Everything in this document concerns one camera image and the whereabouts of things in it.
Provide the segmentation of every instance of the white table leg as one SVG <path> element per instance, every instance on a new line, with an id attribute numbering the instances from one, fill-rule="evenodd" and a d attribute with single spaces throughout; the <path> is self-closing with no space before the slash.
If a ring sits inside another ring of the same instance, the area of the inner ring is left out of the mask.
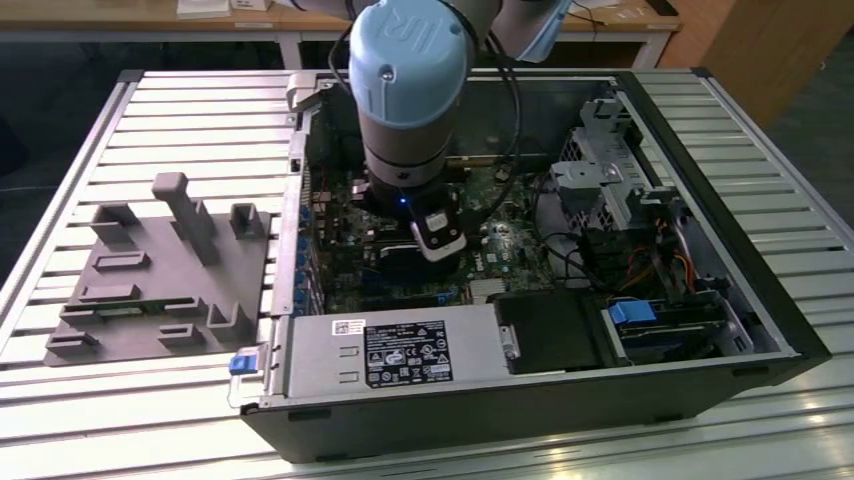
<path id="1" fill-rule="evenodd" d="M 647 34 L 647 40 L 638 51 L 631 68 L 655 68 L 667 46 L 670 34 L 671 32 L 651 32 Z"/>
<path id="2" fill-rule="evenodd" d="M 300 40 L 299 32 L 281 32 L 276 35 L 285 70 L 301 70 L 303 68 L 303 57 L 299 54 Z"/>

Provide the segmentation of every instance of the barcode sticker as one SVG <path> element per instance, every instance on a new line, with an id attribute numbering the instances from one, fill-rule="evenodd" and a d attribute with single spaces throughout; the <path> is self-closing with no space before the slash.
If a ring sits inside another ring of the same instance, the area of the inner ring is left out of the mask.
<path id="1" fill-rule="evenodd" d="M 361 335 L 364 332 L 364 320 L 335 320 L 332 322 L 332 335 Z"/>

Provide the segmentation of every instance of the warning label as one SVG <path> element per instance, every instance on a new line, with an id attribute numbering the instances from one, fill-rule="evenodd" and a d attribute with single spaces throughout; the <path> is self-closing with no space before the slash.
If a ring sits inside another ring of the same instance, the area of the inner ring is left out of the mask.
<path id="1" fill-rule="evenodd" d="M 365 326 L 364 363 L 371 388 L 453 380 L 444 322 Z"/>

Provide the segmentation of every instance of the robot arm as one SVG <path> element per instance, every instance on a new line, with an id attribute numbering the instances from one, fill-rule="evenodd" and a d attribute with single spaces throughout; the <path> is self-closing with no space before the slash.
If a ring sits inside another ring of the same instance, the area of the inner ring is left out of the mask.
<path id="1" fill-rule="evenodd" d="M 375 212 L 408 222 L 424 257 L 465 247 L 441 180 L 459 95 L 489 30 L 508 55 L 548 55 L 569 0 L 291 0 L 340 18 L 359 107 L 368 183 L 353 192 Z"/>

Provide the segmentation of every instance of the capacitor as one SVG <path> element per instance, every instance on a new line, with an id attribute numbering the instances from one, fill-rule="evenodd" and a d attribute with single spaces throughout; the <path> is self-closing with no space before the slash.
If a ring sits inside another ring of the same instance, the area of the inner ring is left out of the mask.
<path id="1" fill-rule="evenodd" d="M 509 170 L 499 168 L 495 172 L 495 181 L 497 183 L 504 183 L 507 180 L 509 180 Z"/>

